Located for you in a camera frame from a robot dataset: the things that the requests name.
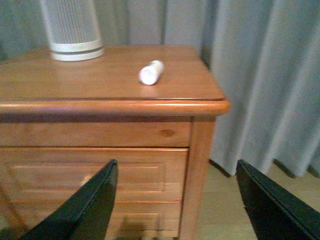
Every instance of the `wood knot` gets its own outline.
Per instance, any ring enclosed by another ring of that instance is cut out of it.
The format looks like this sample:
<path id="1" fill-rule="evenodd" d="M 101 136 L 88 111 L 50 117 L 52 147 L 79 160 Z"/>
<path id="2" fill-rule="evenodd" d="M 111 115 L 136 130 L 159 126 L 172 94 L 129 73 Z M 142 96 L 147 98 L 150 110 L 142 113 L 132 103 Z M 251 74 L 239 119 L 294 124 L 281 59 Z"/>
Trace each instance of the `wood knot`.
<path id="1" fill-rule="evenodd" d="M 162 136 L 162 137 L 165 137 L 165 138 L 169 138 L 169 137 L 171 137 L 173 134 L 175 134 L 175 132 L 174 131 L 172 131 L 172 130 L 161 130 L 160 131 L 160 135 Z"/>

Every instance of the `white curtain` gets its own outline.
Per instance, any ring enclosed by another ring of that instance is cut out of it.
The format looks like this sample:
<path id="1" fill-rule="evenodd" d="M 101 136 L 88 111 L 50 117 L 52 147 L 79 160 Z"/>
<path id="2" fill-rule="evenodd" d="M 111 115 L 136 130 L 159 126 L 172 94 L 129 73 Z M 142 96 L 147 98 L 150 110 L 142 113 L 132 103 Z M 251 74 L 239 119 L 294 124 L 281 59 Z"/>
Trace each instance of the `white curtain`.
<path id="1" fill-rule="evenodd" d="M 320 3 L 95 0 L 106 45 L 193 45 L 232 103 L 210 158 L 320 172 Z M 0 60 L 47 44 L 36 0 L 0 1 Z"/>

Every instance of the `drawer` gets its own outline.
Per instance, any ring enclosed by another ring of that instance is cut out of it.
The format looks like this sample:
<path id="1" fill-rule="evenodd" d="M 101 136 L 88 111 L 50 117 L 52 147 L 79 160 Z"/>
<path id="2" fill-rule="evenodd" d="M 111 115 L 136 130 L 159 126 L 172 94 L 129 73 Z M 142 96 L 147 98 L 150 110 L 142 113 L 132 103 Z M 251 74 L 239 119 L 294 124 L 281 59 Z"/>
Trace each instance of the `drawer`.
<path id="1" fill-rule="evenodd" d="M 187 147 L 191 128 L 190 117 L 100 119 L 104 122 L 88 122 L 93 119 L 82 118 L 48 122 L 50 120 L 0 123 L 0 146 Z"/>
<path id="2" fill-rule="evenodd" d="M 118 160 L 117 202 L 177 202 L 187 148 L 0 148 L 1 187 L 11 202 L 68 199 L 110 159 Z"/>
<path id="3" fill-rule="evenodd" d="M 62 203 L 19 203 L 15 210 L 29 228 L 33 228 Z M 177 237 L 181 205 L 179 203 L 116 203 L 108 225 L 107 235 L 135 237 L 157 236 L 155 231 L 165 231 L 164 236 Z"/>

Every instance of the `small white bottle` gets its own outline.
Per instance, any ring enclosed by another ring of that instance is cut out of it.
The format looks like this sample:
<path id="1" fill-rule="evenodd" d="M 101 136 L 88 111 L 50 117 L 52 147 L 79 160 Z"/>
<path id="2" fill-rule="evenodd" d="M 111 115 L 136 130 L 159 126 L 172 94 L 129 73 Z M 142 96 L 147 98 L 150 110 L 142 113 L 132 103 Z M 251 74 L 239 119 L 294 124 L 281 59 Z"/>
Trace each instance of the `small white bottle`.
<path id="1" fill-rule="evenodd" d="M 163 73 L 165 65 L 162 61 L 154 60 L 150 62 L 147 66 L 142 68 L 139 72 L 140 82 L 144 85 L 155 84 L 160 75 Z"/>

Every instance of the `white speaker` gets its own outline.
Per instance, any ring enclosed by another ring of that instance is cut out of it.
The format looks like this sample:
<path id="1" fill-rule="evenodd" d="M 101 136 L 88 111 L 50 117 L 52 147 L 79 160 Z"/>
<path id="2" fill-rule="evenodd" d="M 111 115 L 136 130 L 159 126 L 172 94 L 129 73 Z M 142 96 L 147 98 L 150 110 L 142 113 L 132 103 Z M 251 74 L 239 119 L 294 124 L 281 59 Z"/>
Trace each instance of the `white speaker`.
<path id="1" fill-rule="evenodd" d="M 60 61 L 104 54 L 94 0 L 40 0 L 51 56 Z"/>

